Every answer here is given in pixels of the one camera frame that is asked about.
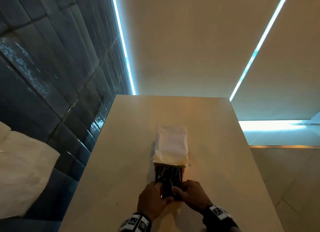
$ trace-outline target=person's right hand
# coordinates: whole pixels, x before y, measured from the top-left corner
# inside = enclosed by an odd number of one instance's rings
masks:
[[[186,205],[193,210],[203,214],[207,207],[213,205],[199,182],[187,180],[181,183],[181,188],[174,186],[172,192],[179,194]]]

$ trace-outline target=beige table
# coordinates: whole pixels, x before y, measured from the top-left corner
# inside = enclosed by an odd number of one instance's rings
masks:
[[[135,212],[140,192],[154,179],[157,125],[186,126],[190,166],[184,180],[199,181],[243,232],[283,232],[228,99],[119,95],[60,232],[116,231]],[[174,202],[154,221],[152,231],[202,228],[200,214]]]

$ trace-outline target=black wristband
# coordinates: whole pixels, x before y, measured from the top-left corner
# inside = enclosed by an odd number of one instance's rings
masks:
[[[210,231],[229,232],[230,228],[237,227],[230,214],[221,207],[207,207],[203,214],[203,222]]]
[[[122,223],[118,231],[148,232],[150,229],[151,220],[143,213],[136,212]]]

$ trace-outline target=beige floor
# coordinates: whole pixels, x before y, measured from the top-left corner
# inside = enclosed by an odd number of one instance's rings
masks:
[[[320,231],[320,149],[251,149],[285,232]]]

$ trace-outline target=ceiling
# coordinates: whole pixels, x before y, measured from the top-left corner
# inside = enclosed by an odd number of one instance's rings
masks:
[[[137,94],[229,98],[279,1],[117,0]],[[320,111],[319,6],[286,1],[232,101],[238,119]]]

